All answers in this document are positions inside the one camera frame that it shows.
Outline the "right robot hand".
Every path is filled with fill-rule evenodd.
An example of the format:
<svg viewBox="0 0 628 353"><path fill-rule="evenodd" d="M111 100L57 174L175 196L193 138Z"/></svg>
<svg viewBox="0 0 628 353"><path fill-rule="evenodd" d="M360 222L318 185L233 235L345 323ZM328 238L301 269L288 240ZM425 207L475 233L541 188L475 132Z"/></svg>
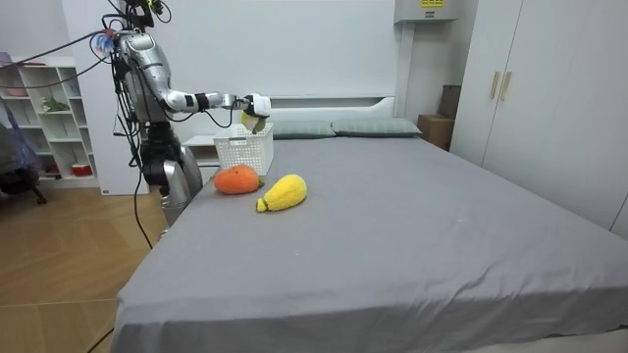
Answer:
<svg viewBox="0 0 628 353"><path fill-rule="evenodd" d="M265 128L271 115L271 99L258 93L243 98L245 107L241 109L240 121L253 134Z"/></svg>

